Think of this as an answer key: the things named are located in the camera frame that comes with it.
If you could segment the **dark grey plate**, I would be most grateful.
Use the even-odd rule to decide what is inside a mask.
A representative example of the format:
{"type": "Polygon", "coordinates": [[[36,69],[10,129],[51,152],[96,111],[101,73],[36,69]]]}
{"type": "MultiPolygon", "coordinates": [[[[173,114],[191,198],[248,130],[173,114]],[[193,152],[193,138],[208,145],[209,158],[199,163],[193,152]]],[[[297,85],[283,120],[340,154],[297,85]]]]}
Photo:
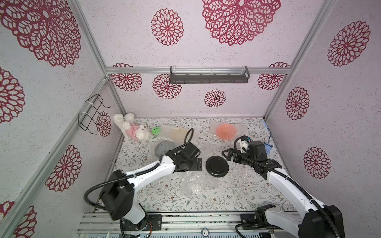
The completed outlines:
{"type": "Polygon", "coordinates": [[[224,177],[229,172],[229,165],[227,161],[220,156],[212,156],[208,158],[205,168],[210,175],[217,178],[224,177]]]}

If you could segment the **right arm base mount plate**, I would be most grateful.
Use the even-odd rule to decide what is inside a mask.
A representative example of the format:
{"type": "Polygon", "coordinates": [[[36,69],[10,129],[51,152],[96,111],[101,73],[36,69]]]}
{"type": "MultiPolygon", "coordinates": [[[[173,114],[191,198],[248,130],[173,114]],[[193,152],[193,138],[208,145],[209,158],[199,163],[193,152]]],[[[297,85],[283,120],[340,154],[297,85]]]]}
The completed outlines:
{"type": "Polygon", "coordinates": [[[257,218],[255,213],[241,214],[240,215],[241,224],[244,230],[248,229],[280,229],[277,226],[268,224],[261,217],[257,218]]]}

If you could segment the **clear bubble wrap sheet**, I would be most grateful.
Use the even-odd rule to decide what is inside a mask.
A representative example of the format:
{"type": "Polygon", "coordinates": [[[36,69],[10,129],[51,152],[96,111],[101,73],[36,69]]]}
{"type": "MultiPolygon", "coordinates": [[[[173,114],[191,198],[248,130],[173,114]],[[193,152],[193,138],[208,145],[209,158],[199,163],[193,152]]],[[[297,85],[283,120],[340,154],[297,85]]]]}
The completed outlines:
{"type": "Polygon", "coordinates": [[[218,192],[219,179],[206,171],[181,173],[179,193],[186,197],[209,198],[218,192]]]}

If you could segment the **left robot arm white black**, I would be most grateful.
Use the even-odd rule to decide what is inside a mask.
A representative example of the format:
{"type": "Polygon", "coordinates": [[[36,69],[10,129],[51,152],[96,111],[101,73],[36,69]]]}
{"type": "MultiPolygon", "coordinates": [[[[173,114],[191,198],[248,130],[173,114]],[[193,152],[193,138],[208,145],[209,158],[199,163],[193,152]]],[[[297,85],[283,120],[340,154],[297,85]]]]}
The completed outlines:
{"type": "Polygon", "coordinates": [[[113,221],[128,221],[136,230],[143,230],[149,224],[149,215],[135,202],[135,195],[152,182],[173,173],[202,171],[200,150],[191,143],[193,134],[194,129],[190,129],[184,144],[167,151],[145,167],[127,173],[114,171],[108,181],[88,189],[83,200],[94,208],[107,211],[113,221]]]}

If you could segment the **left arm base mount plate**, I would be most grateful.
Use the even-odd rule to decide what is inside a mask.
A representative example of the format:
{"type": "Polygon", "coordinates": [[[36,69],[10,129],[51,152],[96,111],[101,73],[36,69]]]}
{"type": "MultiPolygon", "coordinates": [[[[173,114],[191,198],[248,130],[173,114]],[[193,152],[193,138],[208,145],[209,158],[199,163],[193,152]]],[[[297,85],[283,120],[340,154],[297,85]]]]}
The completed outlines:
{"type": "Polygon", "coordinates": [[[123,231],[160,231],[162,218],[163,216],[161,214],[148,215],[137,225],[123,218],[122,228],[123,231]]]}

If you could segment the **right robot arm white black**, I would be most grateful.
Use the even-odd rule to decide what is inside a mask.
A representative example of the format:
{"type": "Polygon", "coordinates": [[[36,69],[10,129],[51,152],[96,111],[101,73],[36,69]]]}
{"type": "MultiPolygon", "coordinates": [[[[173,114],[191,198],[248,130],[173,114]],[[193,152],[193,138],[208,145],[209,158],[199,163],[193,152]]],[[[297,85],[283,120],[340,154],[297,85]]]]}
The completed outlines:
{"type": "Polygon", "coordinates": [[[256,209],[254,218],[236,228],[281,229],[296,238],[344,238],[343,217],[340,210],[327,206],[295,182],[283,167],[268,158],[263,142],[252,141],[247,136],[237,138],[233,147],[222,151],[227,161],[247,165],[281,192],[296,209],[287,212],[274,204],[256,209]]]}

